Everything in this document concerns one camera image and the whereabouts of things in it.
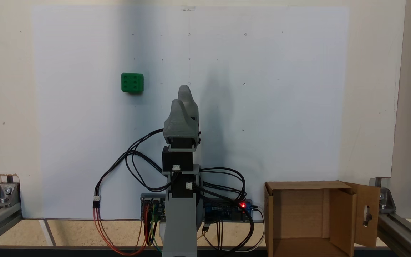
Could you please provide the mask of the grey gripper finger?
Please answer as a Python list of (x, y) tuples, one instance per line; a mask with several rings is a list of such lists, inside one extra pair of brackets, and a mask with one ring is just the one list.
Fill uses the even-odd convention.
[(184, 103), (174, 99), (171, 103), (170, 114), (164, 122), (165, 130), (196, 130), (198, 123), (187, 113)]
[(186, 109), (188, 117), (195, 120), (199, 125), (199, 108), (193, 99), (191, 90), (188, 85), (181, 85), (178, 90), (178, 100), (180, 100)]

